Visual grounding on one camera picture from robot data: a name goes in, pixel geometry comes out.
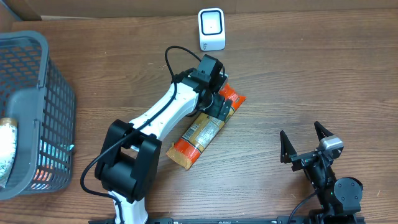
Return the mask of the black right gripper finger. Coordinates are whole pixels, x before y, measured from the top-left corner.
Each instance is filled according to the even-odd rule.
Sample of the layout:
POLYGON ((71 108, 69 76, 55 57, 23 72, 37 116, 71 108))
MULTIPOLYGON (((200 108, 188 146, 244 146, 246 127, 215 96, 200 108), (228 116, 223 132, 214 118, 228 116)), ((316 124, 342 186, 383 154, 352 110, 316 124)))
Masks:
POLYGON ((292 158, 297 155, 297 152, 283 130, 280 132, 280 143, 280 162, 285 164, 292 162, 292 158))
POLYGON ((317 137, 319 141, 321 141, 323 138, 327 138, 333 135, 333 133, 327 130, 324 126, 322 126, 319 121, 314 122, 314 127, 315 131, 317 132, 317 137))

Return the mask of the orange spaghetti packet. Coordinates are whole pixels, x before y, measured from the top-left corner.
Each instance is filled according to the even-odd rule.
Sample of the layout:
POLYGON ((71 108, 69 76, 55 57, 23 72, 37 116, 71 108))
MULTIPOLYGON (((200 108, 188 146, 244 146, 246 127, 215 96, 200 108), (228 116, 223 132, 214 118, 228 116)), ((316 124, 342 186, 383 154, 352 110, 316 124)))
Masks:
POLYGON ((244 95, 238 94, 229 84, 221 90, 221 95, 227 100, 232 101, 229 112, 226 115, 226 120, 222 121, 205 113, 200 113, 182 137, 177 142, 173 142, 166 152, 166 155, 171 160, 184 167, 186 170, 189 170, 197 161, 215 136, 247 98, 244 95))

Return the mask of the white tube gold cap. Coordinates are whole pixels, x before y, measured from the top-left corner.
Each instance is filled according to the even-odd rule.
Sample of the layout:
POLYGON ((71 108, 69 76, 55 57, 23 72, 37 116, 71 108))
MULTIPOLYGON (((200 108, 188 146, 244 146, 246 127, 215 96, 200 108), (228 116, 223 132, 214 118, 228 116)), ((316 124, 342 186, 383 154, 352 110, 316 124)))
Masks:
POLYGON ((17 149, 17 125, 12 118, 1 118, 1 188, 5 188, 17 149))

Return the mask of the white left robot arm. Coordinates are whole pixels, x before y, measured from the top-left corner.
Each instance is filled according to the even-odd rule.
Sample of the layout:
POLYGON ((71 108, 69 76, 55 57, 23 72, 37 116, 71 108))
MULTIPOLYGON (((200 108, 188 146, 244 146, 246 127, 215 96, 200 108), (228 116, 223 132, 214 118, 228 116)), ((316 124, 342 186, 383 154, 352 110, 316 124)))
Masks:
POLYGON ((95 167, 95 177, 114 203, 111 223, 147 222, 144 197, 157 173, 162 141, 194 111, 225 121, 232 101, 220 90, 227 82, 223 64, 204 55, 197 68, 174 76, 167 93, 144 114, 111 124, 95 167))

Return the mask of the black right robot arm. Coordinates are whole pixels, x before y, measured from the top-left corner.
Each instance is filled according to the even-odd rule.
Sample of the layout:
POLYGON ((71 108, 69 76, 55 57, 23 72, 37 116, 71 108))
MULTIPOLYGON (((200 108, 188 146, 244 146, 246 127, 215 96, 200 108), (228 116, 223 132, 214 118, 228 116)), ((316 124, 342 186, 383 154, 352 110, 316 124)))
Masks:
POLYGON ((343 141, 318 121, 314 122, 319 140, 318 147, 298 155, 284 131, 280 132, 280 161, 291 163, 292 170, 303 170, 314 188, 314 193, 303 199, 290 213, 287 223, 364 223, 361 211, 363 184, 354 177, 336 178, 332 169, 335 159, 341 156, 343 141), (309 211, 307 216, 296 217, 297 210, 311 198, 317 197, 321 208, 309 211))

